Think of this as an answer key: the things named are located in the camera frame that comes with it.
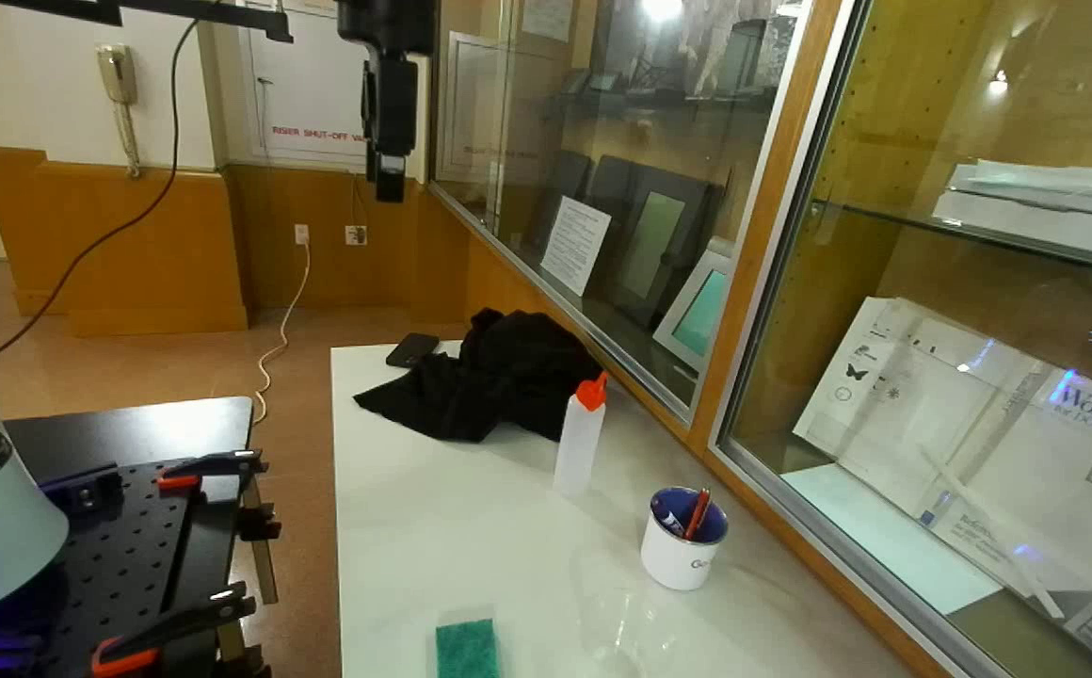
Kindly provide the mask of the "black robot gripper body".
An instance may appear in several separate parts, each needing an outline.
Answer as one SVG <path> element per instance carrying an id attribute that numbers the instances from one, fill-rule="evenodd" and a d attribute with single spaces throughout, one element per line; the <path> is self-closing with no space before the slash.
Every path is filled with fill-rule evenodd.
<path id="1" fill-rule="evenodd" d="M 439 0 L 337 0 L 337 38 L 370 47 L 362 66 L 363 179 L 404 200 L 417 121 L 417 55 L 436 46 Z"/>

